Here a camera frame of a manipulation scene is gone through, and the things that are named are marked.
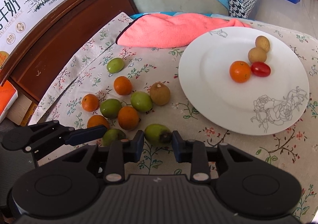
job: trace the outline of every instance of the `pink towel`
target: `pink towel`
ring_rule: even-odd
[[[235,18],[227,21],[196,13],[177,16],[146,14],[130,23],[117,37],[116,44],[128,47],[183,47],[208,31],[225,27],[249,28],[250,25]]]

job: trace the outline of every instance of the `cherry tomato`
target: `cherry tomato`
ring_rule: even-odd
[[[251,71],[258,77],[267,77],[271,74],[271,68],[263,62],[254,62],[251,65]]]

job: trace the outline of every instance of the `table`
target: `table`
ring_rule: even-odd
[[[116,77],[127,76],[133,90],[147,92],[155,82],[162,82],[171,90],[171,100],[163,107],[154,106],[148,113],[140,114],[138,129],[143,130],[151,123],[161,123],[171,130],[178,130],[183,139],[197,139],[207,146],[227,142],[251,155],[273,164],[300,181],[302,198],[294,216],[302,222],[310,222],[318,209],[318,41],[308,35],[251,20],[242,20],[253,28],[272,34],[285,42],[303,63],[309,78],[310,99],[301,119],[287,130],[263,137],[251,137],[225,130],[206,118],[189,103],[178,80],[179,59],[185,47],[172,49],[121,47],[114,44],[115,38],[132,20],[121,13],[105,25],[65,65],[58,77],[40,101],[30,124],[41,121],[59,120],[61,124],[77,129],[86,128],[87,120],[99,110],[88,113],[81,107],[82,98],[96,94],[102,102],[118,98],[129,104],[130,96],[117,95],[112,87]],[[118,74],[109,74],[106,64],[114,57],[125,60],[125,68]],[[110,121],[118,128],[116,120]],[[133,138],[135,131],[127,131]],[[100,144],[99,140],[90,144]],[[45,164],[79,146],[62,146],[40,160]],[[211,176],[217,177],[213,162]],[[126,176],[137,174],[189,174],[190,164],[175,162],[170,147],[155,148],[145,142],[140,162],[125,165]]]

